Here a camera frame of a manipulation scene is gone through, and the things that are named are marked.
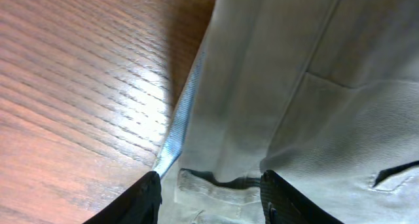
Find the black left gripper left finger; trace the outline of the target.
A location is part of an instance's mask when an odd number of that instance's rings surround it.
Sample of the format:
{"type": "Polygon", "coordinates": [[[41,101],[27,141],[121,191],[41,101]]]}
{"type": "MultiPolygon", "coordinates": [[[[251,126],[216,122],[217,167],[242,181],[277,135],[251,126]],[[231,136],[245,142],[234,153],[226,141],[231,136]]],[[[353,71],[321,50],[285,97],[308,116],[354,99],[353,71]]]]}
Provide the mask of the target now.
{"type": "Polygon", "coordinates": [[[84,224],[157,224],[161,191],[159,174],[147,172],[84,224]]]}

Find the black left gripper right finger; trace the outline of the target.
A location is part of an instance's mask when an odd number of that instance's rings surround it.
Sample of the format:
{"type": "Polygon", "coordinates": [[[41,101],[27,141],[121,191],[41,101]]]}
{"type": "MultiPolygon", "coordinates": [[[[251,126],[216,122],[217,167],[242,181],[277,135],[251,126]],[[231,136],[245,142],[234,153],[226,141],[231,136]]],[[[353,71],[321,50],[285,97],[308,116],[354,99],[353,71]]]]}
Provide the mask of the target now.
{"type": "Polygon", "coordinates": [[[266,224],[342,224],[272,170],[260,180],[266,224]]]}

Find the khaki shorts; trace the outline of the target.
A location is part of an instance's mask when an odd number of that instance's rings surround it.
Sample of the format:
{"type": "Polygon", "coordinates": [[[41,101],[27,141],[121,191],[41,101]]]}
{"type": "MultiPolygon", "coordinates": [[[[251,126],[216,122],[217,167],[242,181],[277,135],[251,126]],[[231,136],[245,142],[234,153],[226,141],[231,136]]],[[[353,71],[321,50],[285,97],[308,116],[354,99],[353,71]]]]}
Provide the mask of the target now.
{"type": "Polygon", "coordinates": [[[156,170],[160,223],[265,223],[267,170],[343,223],[417,223],[418,0],[216,0],[156,170]]]}

